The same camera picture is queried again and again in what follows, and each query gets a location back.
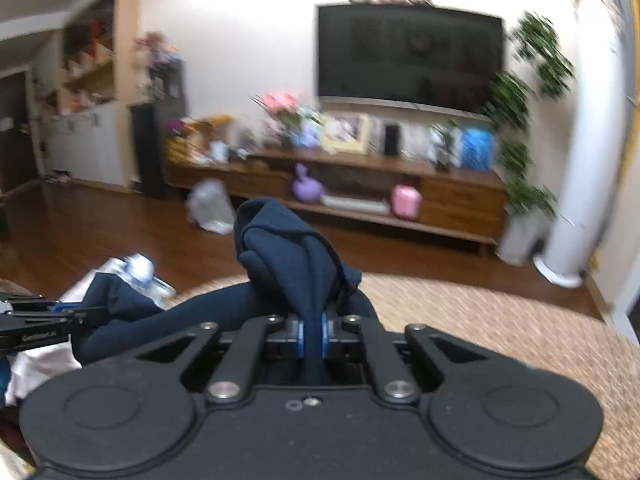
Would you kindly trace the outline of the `navy blue t-shirt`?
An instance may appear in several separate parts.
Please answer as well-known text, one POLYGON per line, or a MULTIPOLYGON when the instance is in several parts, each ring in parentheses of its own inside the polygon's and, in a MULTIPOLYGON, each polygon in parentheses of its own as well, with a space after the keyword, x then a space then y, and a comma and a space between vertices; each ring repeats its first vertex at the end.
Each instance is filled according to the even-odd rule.
POLYGON ((89 365, 203 322, 230 332, 250 318, 295 314, 304 323, 303 382, 325 384, 323 312, 332 308, 340 315, 375 315, 359 288, 360 271, 344 263, 320 232, 271 198, 245 202, 233 236, 247 282, 195 296, 169 310, 158 308, 114 274, 96 274, 82 304, 104 307, 108 321, 73 336, 74 358, 89 365))

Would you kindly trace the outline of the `white garment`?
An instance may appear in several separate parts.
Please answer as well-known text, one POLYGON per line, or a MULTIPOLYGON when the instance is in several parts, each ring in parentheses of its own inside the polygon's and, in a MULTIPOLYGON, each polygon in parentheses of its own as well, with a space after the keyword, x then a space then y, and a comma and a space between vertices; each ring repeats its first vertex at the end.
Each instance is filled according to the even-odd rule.
MULTIPOLYGON (((119 278, 124 277, 124 274, 106 272, 102 268, 98 271, 115 274, 119 278)), ((83 300, 98 271, 88 273, 58 299, 63 302, 83 300)), ((1 292, 28 294, 26 288, 7 280, 1 280, 1 292)), ((80 364, 73 357, 69 342, 51 344, 47 347, 18 352, 14 356, 1 358, 1 407, 17 405, 18 401, 24 400, 32 390, 47 380, 72 370, 78 370, 79 367, 80 364)))

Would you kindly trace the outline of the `blue white polo shirt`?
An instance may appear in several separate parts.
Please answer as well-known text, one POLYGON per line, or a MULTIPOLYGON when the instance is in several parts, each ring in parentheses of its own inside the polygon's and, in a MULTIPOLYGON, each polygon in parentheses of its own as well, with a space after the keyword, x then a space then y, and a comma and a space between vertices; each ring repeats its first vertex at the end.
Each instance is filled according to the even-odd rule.
POLYGON ((141 254, 123 259, 111 258, 99 268, 101 273, 117 275, 139 294, 150 298, 157 307, 165 309, 176 296, 175 289, 155 275, 152 260, 141 254))

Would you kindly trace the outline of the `white flat device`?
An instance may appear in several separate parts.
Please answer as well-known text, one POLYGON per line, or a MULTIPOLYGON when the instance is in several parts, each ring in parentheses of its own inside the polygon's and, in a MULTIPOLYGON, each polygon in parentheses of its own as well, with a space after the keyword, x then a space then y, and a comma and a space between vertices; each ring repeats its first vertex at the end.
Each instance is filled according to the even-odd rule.
POLYGON ((320 197, 320 203, 328 208, 356 211, 362 214, 389 216, 392 213, 390 204, 386 200, 367 200, 366 198, 323 194, 320 197))

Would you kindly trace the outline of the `purple kettlebell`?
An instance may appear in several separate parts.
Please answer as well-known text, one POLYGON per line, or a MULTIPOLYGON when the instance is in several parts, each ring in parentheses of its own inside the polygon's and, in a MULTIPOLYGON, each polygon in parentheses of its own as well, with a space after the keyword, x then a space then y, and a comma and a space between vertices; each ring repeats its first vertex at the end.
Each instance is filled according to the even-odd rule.
POLYGON ((308 168, 298 162, 295 165, 295 178, 292 183, 292 194, 301 203, 314 204, 320 200, 324 187, 317 179, 308 174, 308 168))

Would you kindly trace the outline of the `white shopping bag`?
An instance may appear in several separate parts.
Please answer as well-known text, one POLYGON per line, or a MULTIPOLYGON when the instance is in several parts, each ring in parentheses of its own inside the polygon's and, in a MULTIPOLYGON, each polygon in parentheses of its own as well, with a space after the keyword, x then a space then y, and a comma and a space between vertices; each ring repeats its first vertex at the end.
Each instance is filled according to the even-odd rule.
POLYGON ((205 179, 192 188, 186 199, 189 220, 207 232, 228 235, 233 231, 234 210, 224 182, 205 179))

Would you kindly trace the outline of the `wooden tv cabinet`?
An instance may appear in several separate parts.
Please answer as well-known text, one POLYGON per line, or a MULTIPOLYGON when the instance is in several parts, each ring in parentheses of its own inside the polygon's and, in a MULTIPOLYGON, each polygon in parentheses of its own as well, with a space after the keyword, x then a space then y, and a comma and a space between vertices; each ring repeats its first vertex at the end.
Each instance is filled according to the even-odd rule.
POLYGON ((280 151, 261 148, 240 162, 168 162, 166 182, 190 190, 207 178, 224 182, 229 195, 239 198, 274 197, 286 206, 382 226, 468 240, 486 249, 496 246, 506 224, 506 185, 492 171, 438 170, 428 160, 399 156, 329 154, 320 150, 280 151), (389 216, 304 204, 292 194, 295 165, 322 183, 326 194, 386 200, 389 216), (390 196, 396 185, 410 185, 422 195, 419 217, 394 215, 390 196))

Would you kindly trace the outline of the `framed photo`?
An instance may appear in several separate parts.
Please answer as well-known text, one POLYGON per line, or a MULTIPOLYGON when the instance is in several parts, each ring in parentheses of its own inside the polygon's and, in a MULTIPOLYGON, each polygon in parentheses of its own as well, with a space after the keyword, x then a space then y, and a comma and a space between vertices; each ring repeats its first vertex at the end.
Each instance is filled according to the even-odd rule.
POLYGON ((365 155, 369 151, 371 118, 366 114, 325 114, 320 145, 328 153, 365 155))

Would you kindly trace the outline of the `black speaker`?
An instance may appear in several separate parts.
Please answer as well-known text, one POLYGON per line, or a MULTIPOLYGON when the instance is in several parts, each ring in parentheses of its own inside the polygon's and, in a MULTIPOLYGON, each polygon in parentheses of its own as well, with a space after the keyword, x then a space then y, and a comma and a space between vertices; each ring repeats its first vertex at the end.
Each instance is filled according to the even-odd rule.
POLYGON ((384 127, 384 155, 398 156, 401 137, 400 125, 387 124, 384 127))

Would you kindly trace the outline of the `black tall cabinet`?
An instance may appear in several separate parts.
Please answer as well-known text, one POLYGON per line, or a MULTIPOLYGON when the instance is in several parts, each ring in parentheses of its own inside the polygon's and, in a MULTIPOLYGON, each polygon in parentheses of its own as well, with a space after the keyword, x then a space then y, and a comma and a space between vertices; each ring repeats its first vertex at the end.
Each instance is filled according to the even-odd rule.
POLYGON ((141 192, 156 200, 167 197, 165 140, 186 117, 182 69, 181 61, 151 66, 143 102, 129 107, 141 192))

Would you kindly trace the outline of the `floral lace table cover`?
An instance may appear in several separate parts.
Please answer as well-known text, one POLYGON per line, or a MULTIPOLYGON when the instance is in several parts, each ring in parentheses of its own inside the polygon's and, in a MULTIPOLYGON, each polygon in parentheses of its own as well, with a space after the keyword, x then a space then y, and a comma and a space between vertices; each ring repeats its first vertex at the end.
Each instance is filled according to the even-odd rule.
POLYGON ((588 467, 601 479, 639 475, 639 348, 604 323, 505 292, 387 274, 361 290, 385 328, 424 323, 586 386, 604 411, 588 467))

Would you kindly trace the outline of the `blue picture board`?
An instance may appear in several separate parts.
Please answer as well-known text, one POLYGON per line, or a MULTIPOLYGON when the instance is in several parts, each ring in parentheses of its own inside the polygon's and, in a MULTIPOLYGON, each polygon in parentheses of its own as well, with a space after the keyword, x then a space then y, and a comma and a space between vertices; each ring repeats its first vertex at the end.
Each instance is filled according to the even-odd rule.
POLYGON ((461 167, 476 171, 490 171, 494 168, 495 151, 496 139, 490 131, 482 128, 467 128, 462 134, 461 167))

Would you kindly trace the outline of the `potted green plant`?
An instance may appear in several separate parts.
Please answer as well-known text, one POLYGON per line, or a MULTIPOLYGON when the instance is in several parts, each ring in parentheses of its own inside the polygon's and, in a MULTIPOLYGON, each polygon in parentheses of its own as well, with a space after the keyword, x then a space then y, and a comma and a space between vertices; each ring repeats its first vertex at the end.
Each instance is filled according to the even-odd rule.
POLYGON ((555 216, 554 194, 529 180, 534 166, 529 149, 530 102, 564 98, 574 65, 563 54, 552 21, 539 14, 524 13, 506 40, 514 47, 514 58, 533 70, 535 82, 529 84, 512 70, 503 70, 491 81, 484 110, 498 134, 496 164, 506 182, 506 227, 496 255, 511 266, 524 266, 555 216))

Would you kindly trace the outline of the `white tower air conditioner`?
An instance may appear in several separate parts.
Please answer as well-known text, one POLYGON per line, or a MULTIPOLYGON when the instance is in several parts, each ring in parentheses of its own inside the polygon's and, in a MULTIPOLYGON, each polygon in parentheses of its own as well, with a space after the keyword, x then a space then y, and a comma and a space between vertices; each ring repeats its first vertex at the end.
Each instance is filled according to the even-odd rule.
POLYGON ((625 137, 622 37, 602 0, 576 10, 576 116, 563 187, 536 269, 552 284, 577 288, 605 218, 625 137))

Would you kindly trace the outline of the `wall television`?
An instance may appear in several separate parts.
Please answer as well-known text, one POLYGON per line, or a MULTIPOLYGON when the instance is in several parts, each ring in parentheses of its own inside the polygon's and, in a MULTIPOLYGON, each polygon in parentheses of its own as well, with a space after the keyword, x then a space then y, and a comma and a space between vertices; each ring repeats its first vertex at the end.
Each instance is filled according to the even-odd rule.
POLYGON ((503 20, 434 6, 317 8, 317 93, 478 113, 503 70, 503 20))

